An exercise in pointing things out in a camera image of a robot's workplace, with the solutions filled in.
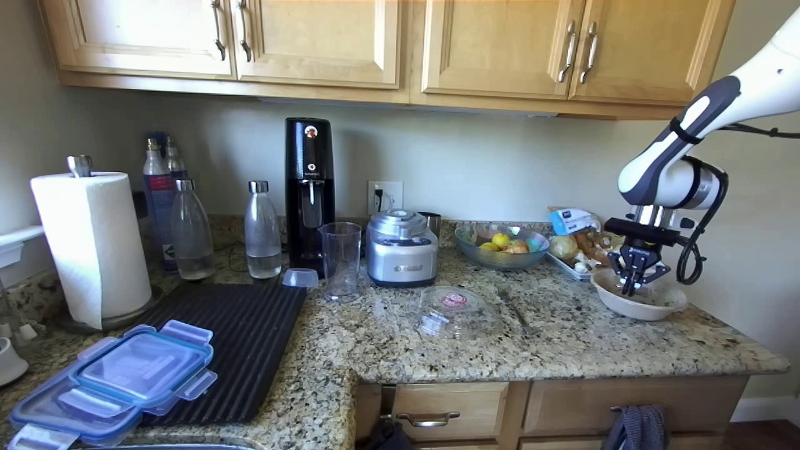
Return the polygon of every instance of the cabinet handle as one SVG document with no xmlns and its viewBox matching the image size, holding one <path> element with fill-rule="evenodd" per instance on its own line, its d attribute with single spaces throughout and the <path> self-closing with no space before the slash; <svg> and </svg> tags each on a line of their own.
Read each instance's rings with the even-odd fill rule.
<svg viewBox="0 0 800 450">
<path fill-rule="evenodd" d="M 251 45 L 251 40 L 252 40 L 252 28 L 251 28 L 251 9 L 248 9 L 248 1 L 245 0 L 240 0 L 240 15 L 243 15 L 243 49 L 245 49 L 245 54 L 248 54 L 248 61 L 251 61 L 251 53 L 252 53 L 252 45 Z"/>
<path fill-rule="evenodd" d="M 563 66 L 558 70 L 558 83 L 568 80 L 568 71 L 572 70 L 575 45 L 578 45 L 575 20 L 570 20 L 570 25 L 568 25 L 568 49 L 566 49 L 566 61 L 563 61 Z"/>
<path fill-rule="evenodd" d="M 447 428 L 450 419 L 461 416 L 461 413 L 442 413 L 442 415 L 393 415 L 401 423 L 407 423 L 420 429 L 437 429 Z"/>
<path fill-rule="evenodd" d="M 585 83 L 585 76 L 588 76 L 590 70 L 595 66 L 597 45 L 601 45 L 597 21 L 590 25 L 588 40 L 590 40 L 590 49 L 588 49 L 588 54 L 585 54 L 585 65 L 583 65 L 580 76 L 578 76 L 580 85 Z"/>
<path fill-rule="evenodd" d="M 213 0 L 210 8 L 216 13 L 216 33 L 217 33 L 216 45 L 220 49 L 220 60 L 226 60 L 226 33 L 222 33 L 226 15 L 222 15 L 222 5 L 220 5 L 220 0 Z"/>
</svg>

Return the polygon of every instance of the beige wall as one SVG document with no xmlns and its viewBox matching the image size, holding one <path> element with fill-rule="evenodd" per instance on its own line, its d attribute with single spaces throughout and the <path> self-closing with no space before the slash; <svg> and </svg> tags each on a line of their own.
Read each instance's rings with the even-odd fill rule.
<svg viewBox="0 0 800 450">
<path fill-rule="evenodd" d="M 796 1 L 740 0 L 720 71 L 738 66 Z M 333 119 L 337 213 L 365 215 L 368 180 L 403 180 L 406 204 L 450 220 L 546 220 L 548 204 L 625 213 L 616 175 L 662 121 L 592 121 L 326 101 L 137 96 L 57 85 L 27 0 L 0 1 L 0 233 L 38 223 L 27 180 L 61 171 L 71 149 L 133 175 L 143 131 L 177 134 L 210 213 L 235 215 L 251 178 L 283 209 L 283 119 Z M 800 119 L 766 119 L 800 129 Z M 701 243 L 710 263 L 692 300 L 800 365 L 800 141 L 718 131 L 697 149 L 731 170 L 733 191 Z M 750 383 L 792 395 L 800 368 Z"/>
</svg>

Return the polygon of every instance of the plastic bottle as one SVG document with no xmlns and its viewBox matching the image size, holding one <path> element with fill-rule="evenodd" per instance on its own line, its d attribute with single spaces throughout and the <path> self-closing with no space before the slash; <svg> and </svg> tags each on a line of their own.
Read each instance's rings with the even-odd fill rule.
<svg viewBox="0 0 800 450">
<path fill-rule="evenodd" d="M 175 265 L 182 279 L 203 279 L 216 271 L 213 235 L 205 208 L 191 180 L 175 180 L 177 196 L 172 204 Z"/>
<path fill-rule="evenodd" d="M 157 243 L 157 258 L 175 266 L 170 213 L 175 201 L 175 180 L 168 171 L 157 134 L 148 134 L 148 156 L 143 164 L 143 186 L 148 199 L 148 224 Z"/>
<path fill-rule="evenodd" d="M 191 171 L 188 171 L 188 166 L 185 166 L 185 163 L 182 163 L 182 156 L 180 156 L 180 149 L 177 149 L 172 134 L 168 134 L 168 171 L 170 171 L 175 180 L 188 180 L 188 178 L 191 178 Z"/>
<path fill-rule="evenodd" d="M 281 223 L 270 199 L 267 180 L 248 183 L 245 251 L 252 279 L 267 279 L 283 270 Z"/>
</svg>

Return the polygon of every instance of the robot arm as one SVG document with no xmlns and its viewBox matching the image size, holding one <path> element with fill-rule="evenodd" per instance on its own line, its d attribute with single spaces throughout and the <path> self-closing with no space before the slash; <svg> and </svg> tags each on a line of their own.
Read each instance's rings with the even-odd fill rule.
<svg viewBox="0 0 800 450">
<path fill-rule="evenodd" d="M 667 128 L 635 156 L 620 178 L 620 194 L 632 204 L 628 220 L 607 220 L 606 229 L 625 236 L 612 254 L 622 294 L 635 294 L 670 266 L 661 259 L 662 244 L 683 244 L 681 281 L 701 276 L 697 236 L 725 199 L 727 175 L 690 156 L 705 134 L 753 116 L 800 110 L 800 8 L 773 40 L 727 76 L 707 85 Z M 676 209 L 707 209 L 696 224 L 676 220 Z"/>
</svg>

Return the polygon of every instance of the blue container lid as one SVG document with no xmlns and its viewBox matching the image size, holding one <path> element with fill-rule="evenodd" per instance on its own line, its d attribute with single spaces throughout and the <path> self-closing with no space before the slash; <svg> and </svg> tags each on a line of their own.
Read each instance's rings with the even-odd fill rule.
<svg viewBox="0 0 800 450">
<path fill-rule="evenodd" d="M 42 443 L 52 429 L 88 444 L 121 443 L 140 416 L 166 415 L 177 400 L 197 400 L 217 379 L 207 369 L 213 333 L 180 320 L 163 330 L 137 324 L 82 350 L 12 413 L 25 424 L 15 443 Z"/>
</svg>

